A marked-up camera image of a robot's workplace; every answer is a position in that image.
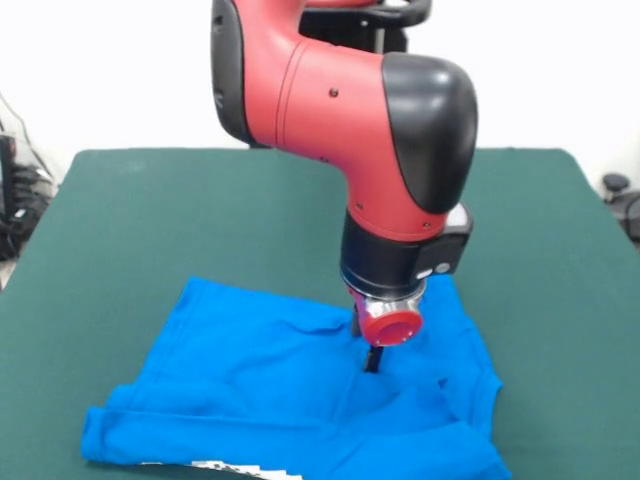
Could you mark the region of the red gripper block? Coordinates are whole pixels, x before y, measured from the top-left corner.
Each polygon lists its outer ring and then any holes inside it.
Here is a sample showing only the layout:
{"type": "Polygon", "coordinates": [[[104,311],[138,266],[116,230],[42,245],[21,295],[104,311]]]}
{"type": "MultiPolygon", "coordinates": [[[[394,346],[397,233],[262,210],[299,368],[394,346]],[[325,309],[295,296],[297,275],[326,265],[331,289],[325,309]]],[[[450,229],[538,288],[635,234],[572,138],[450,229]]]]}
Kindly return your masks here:
{"type": "Polygon", "coordinates": [[[397,346],[411,339],[424,324],[420,303],[424,283],[400,298],[378,298],[348,287],[354,300],[351,335],[362,337],[370,346],[364,364],[366,373],[378,373],[384,347],[397,346]]]}

